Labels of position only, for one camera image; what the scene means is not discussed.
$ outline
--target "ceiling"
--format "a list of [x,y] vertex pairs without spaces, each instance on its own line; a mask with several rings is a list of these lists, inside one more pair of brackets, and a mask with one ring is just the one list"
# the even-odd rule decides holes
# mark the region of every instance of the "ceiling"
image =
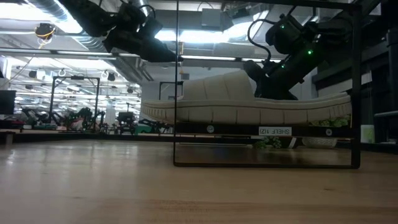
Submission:
[[[79,52],[88,52],[87,46],[79,43],[79,38],[84,37],[80,34],[68,34],[67,31],[80,32],[72,26],[66,26],[60,21],[55,20],[40,9],[27,4],[1,3],[0,0],[0,47],[15,49],[37,49],[42,44],[42,40],[34,34],[35,27],[41,22],[51,23],[58,26],[56,35],[51,42],[42,46],[44,50],[73,50]],[[120,6],[120,0],[103,1],[101,7],[109,12],[116,12]],[[175,10],[176,1],[148,1],[148,4],[156,9],[157,20],[161,21],[164,28],[158,34],[160,40],[171,49],[175,49]],[[254,18],[264,16],[269,20],[276,21],[281,13],[286,13],[289,6],[273,6],[267,4],[249,4],[242,2],[225,3],[201,2],[201,1],[180,1],[180,27],[179,39],[184,41],[183,55],[187,59],[178,65],[178,72],[189,73],[189,79],[205,78],[213,75],[219,75],[226,72],[232,72],[242,67],[242,62],[235,62],[233,58],[265,58],[266,52],[251,45],[246,38],[246,31],[250,22],[232,27],[224,32],[220,30],[204,29],[198,26],[201,24],[203,9],[223,9],[231,13],[234,8],[250,7]],[[310,18],[312,9],[307,7],[298,7],[293,15],[299,22],[305,22]],[[333,15],[333,12],[322,12],[323,17]],[[264,36],[268,30],[268,24],[259,24],[254,33],[254,41],[264,44]],[[270,47],[273,59],[282,59],[281,55]],[[104,110],[108,101],[113,99],[117,109],[126,110],[126,102],[130,101],[134,105],[136,112],[140,109],[138,101],[141,100],[140,85],[148,82],[172,82],[175,78],[174,63],[149,63],[143,62],[139,58],[125,58],[120,62],[120,58],[89,58],[81,57],[62,57],[56,55],[51,57],[38,57],[32,54],[3,54],[8,63],[11,64],[11,89],[18,91],[18,96],[23,98],[18,102],[24,105],[36,105],[44,108],[49,103],[49,93],[51,92],[52,77],[66,73],[65,76],[79,75],[86,78],[100,78],[100,103],[99,108]],[[21,71],[26,63],[29,62],[26,69]],[[29,72],[38,70],[40,78],[30,78]],[[115,81],[109,82],[107,74],[114,73]],[[92,97],[95,95],[95,87],[89,80],[65,80],[67,84],[61,83],[55,89],[58,108],[62,110],[67,105],[72,108],[82,106],[93,106]],[[26,85],[32,85],[33,89],[28,90]],[[128,94],[128,86],[134,87],[134,93]]]

